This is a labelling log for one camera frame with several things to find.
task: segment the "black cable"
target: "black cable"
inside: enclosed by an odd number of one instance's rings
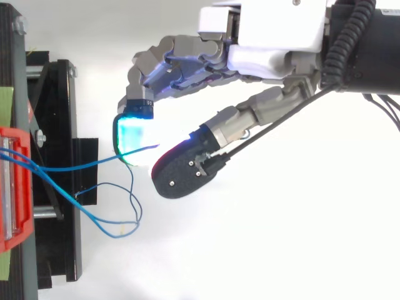
[[[310,97],[308,100],[306,100],[303,103],[301,103],[300,105],[296,106],[292,111],[290,111],[287,114],[285,114],[281,119],[279,119],[276,122],[272,123],[266,129],[263,129],[262,131],[260,131],[259,133],[257,133],[256,135],[254,135],[253,137],[251,137],[247,141],[243,142],[241,145],[239,145],[235,149],[233,149],[231,152],[227,153],[224,156],[225,160],[231,159],[235,154],[239,153],[240,151],[242,151],[247,146],[250,146],[252,143],[254,143],[258,139],[260,139],[263,136],[265,136],[267,133],[270,133],[272,130],[277,128],[279,125],[281,125],[282,123],[284,123],[285,121],[287,121],[288,119],[293,117],[295,114],[299,113],[302,109],[304,109],[305,107],[309,106],[315,100],[318,100],[319,98],[329,94],[330,92],[335,91],[337,88],[338,88],[337,85],[330,86],[330,87],[327,87],[326,89],[324,89],[323,91],[315,94],[314,96]]]
[[[355,4],[350,18],[346,21],[339,36],[326,54],[321,78],[323,88],[332,84],[339,86],[344,84],[350,55],[371,20],[375,11],[376,0],[359,0],[355,1]]]
[[[383,101],[384,104],[386,104],[386,106],[390,109],[390,111],[392,112],[392,115],[394,116],[394,118],[396,119],[397,123],[400,124],[400,119],[399,116],[396,114],[396,112],[394,111],[393,107],[390,105],[390,103],[385,100],[383,97],[378,96],[379,98],[381,98],[381,100]]]
[[[374,100],[374,98],[372,97],[372,95],[370,94],[362,94],[364,96],[365,99],[367,99],[369,102],[371,102],[372,104],[374,104],[375,106],[377,106],[378,108],[382,109],[382,111],[384,111],[387,116],[393,121],[393,123],[396,125],[397,129],[400,131],[400,123],[398,123],[396,121],[396,119],[391,115],[391,113],[382,105],[379,104],[378,102],[376,102]]]
[[[391,105],[393,105],[398,111],[400,111],[400,105],[393,100],[392,98],[390,98],[388,95],[378,95],[383,101],[387,101],[388,103],[390,103]]]

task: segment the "coiled cable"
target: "coiled cable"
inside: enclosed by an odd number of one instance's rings
[[[362,38],[375,7],[376,0],[356,1],[350,18],[326,55],[322,69],[322,88],[333,84],[343,86],[350,55]]]

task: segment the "green tape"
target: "green tape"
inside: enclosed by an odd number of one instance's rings
[[[13,87],[0,87],[0,127],[10,127]]]
[[[11,251],[0,253],[0,281],[8,281],[10,275]]]
[[[13,87],[0,87],[0,127],[10,127],[13,107]],[[8,281],[11,251],[0,253],[0,281]]]

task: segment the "blue wire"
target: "blue wire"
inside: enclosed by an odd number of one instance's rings
[[[100,163],[105,163],[105,162],[110,161],[110,160],[113,160],[113,159],[121,158],[121,157],[123,157],[123,156],[125,156],[125,155],[137,153],[137,152],[144,151],[144,150],[147,150],[147,149],[153,149],[153,148],[156,148],[156,147],[157,147],[157,146],[144,147],[144,148],[141,148],[141,149],[138,149],[138,150],[135,150],[135,151],[131,151],[131,152],[126,153],[126,154],[114,156],[114,157],[111,157],[111,158],[109,158],[109,159],[103,159],[102,161],[98,161],[98,162],[92,162],[92,163],[90,163],[90,164],[86,164],[86,165],[83,165],[83,166],[71,167],[71,168],[64,168],[64,170],[65,170],[65,171],[75,171],[75,170],[78,170],[78,169],[90,168],[90,167],[95,166],[95,165],[100,164]],[[100,218],[94,216],[94,215],[91,214],[89,211],[87,211],[83,206],[81,206],[71,195],[69,195],[65,190],[63,190],[60,186],[58,186],[58,185],[44,172],[44,168],[38,166],[34,161],[32,161],[31,159],[29,159],[28,157],[26,157],[26,156],[24,156],[24,155],[22,155],[22,154],[20,154],[20,153],[18,153],[18,152],[16,152],[16,151],[10,150],[10,149],[5,149],[5,148],[1,148],[1,147],[0,147],[0,151],[7,152],[7,153],[12,153],[12,154],[14,154],[14,155],[16,155],[16,156],[18,156],[18,157],[20,157],[20,158],[23,158],[23,159],[26,160],[27,162],[29,162],[30,165],[29,165],[29,164],[26,164],[26,163],[24,163],[24,162],[18,161],[18,160],[16,160],[16,159],[13,159],[13,158],[11,158],[11,157],[5,155],[5,154],[0,153],[0,158],[1,158],[1,159],[6,160],[6,161],[11,161],[11,162],[14,163],[14,164],[20,165],[20,166],[22,166],[23,168],[26,168],[26,169],[30,170],[32,173],[38,175],[40,178],[44,179],[44,180],[47,181],[49,184],[51,184],[51,185],[55,188],[55,190],[56,190],[60,195],[64,196],[72,205],[76,206],[76,207],[77,207],[79,210],[81,210],[85,215],[87,215],[88,218],[89,218],[89,219],[90,219],[104,234],[110,236],[111,238],[119,239],[119,238],[124,238],[124,237],[126,237],[126,236],[129,236],[129,235],[131,235],[132,233],[134,233],[136,230],[138,230],[139,221],[138,221],[138,222],[133,222],[133,221],[114,222],[114,221],[108,221],[108,220],[100,219]],[[127,168],[129,169],[129,171],[131,172],[131,175],[133,176],[133,173],[132,173],[131,169],[130,169],[128,166],[127,166]],[[132,195],[133,195],[133,194],[132,194],[132,190],[133,190],[133,182],[132,182],[132,184],[131,184],[131,191],[130,191],[130,194],[131,194],[131,204],[133,205],[133,202],[132,202]],[[122,234],[122,235],[119,235],[119,236],[115,236],[115,235],[113,235],[113,234],[107,232],[107,231],[99,224],[99,222],[106,223],[106,224],[136,224],[137,226],[136,226],[132,231],[130,231],[130,232],[127,233],[127,234]]]
[[[145,150],[150,150],[150,149],[154,149],[157,148],[159,145],[154,145],[154,146],[148,146],[148,147],[143,147],[141,149],[138,150],[134,150],[131,152],[127,152],[124,154],[120,154],[120,155],[116,155],[107,159],[103,159],[101,161],[94,161],[94,162],[90,162],[89,164],[84,164],[82,166],[76,166],[76,167],[41,167],[41,169],[45,172],[70,172],[70,171],[77,171],[77,170],[82,170],[82,169],[87,169],[87,168],[91,168],[93,166],[97,166],[98,164],[102,164],[102,163],[106,163],[108,161],[112,161],[114,159],[119,159],[119,158],[123,158],[124,156],[127,155],[131,155],[134,153],[138,153],[138,152],[142,152]]]
[[[25,168],[25,166],[23,166],[23,163],[21,164],[20,161],[17,161],[16,159],[10,158],[8,156],[5,156],[3,154],[0,154],[0,158],[3,160],[7,160],[7,161],[11,161],[12,163],[18,164],[22,167]],[[34,171],[32,168],[27,167],[28,170],[30,171]],[[74,206],[76,206],[80,211],[82,211],[85,215],[88,216],[88,218],[106,235],[108,235],[111,238],[114,239],[119,239],[119,238],[125,238],[126,236],[131,235],[132,233],[134,233],[136,230],[138,230],[138,223],[134,222],[134,221],[123,221],[123,222],[113,222],[113,221],[108,221],[108,220],[103,220],[100,219],[96,216],[93,216],[89,211],[87,211],[83,206],[81,206],[72,196],[70,196],[65,190],[63,190],[60,186],[58,186],[46,173],[44,173],[43,171],[39,170],[38,174],[39,177],[41,177],[42,179],[44,179],[45,181],[47,181],[49,184],[51,184],[55,190],[62,195],[64,198],[66,198],[70,203],[72,203]],[[109,233],[108,231],[106,231],[100,224],[99,222],[102,223],[106,223],[106,224],[136,224],[137,226],[130,232],[128,232],[127,234],[122,234],[119,236],[115,236],[111,233]]]
[[[132,177],[132,181],[131,181],[131,182],[133,182],[133,173],[132,173],[132,170],[131,170],[131,168],[130,168],[129,166],[127,166],[127,168],[129,169],[129,172],[131,173],[131,177]],[[143,208],[142,208],[142,204],[140,203],[139,199],[132,193],[132,187],[133,187],[132,184],[131,184],[131,190],[128,190],[128,189],[126,189],[125,187],[119,186],[118,184],[115,184],[115,183],[111,183],[111,182],[102,182],[102,183],[99,183],[99,184],[97,184],[97,185],[95,185],[95,186],[90,187],[89,189],[85,189],[85,190],[83,190],[83,191],[77,192],[77,193],[75,194],[75,197],[78,197],[78,196],[80,196],[80,195],[82,195],[82,194],[88,193],[88,192],[92,191],[93,189],[96,189],[96,188],[98,188],[99,186],[104,186],[104,185],[115,186],[115,187],[117,187],[117,188],[123,189],[124,191],[126,191],[126,192],[128,192],[128,193],[130,194],[129,200],[130,200],[130,202],[131,202],[131,206],[132,206],[132,208],[135,210],[135,215],[136,215],[136,220],[137,220],[137,222],[140,223],[140,221],[141,221],[141,219],[142,219],[142,216],[143,216]],[[140,207],[140,215],[139,215],[139,217],[138,217],[138,211],[137,211],[135,205],[133,204],[132,198],[134,198],[134,199],[136,200],[137,204],[138,204],[139,207]]]

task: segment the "black connector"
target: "black connector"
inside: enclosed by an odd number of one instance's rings
[[[211,176],[222,170],[230,160],[231,158],[227,154],[217,155],[207,159],[201,166],[204,172],[206,172],[208,176]]]

